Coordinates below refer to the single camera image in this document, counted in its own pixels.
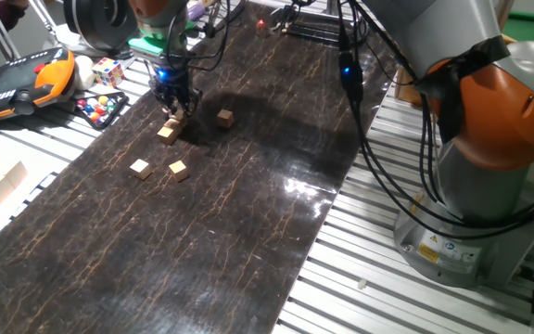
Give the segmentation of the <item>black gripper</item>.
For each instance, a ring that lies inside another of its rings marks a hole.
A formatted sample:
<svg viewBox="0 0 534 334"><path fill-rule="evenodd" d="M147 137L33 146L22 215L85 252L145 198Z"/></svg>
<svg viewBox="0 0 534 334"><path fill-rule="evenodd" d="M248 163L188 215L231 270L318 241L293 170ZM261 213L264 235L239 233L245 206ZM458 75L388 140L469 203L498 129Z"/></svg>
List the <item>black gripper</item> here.
<svg viewBox="0 0 534 334"><path fill-rule="evenodd" d="M202 100L202 91L195 90L189 70L190 60L172 57L153 58L148 61L150 92L167 117L172 116L174 100L183 100L181 109L188 121L197 112Z"/></svg>

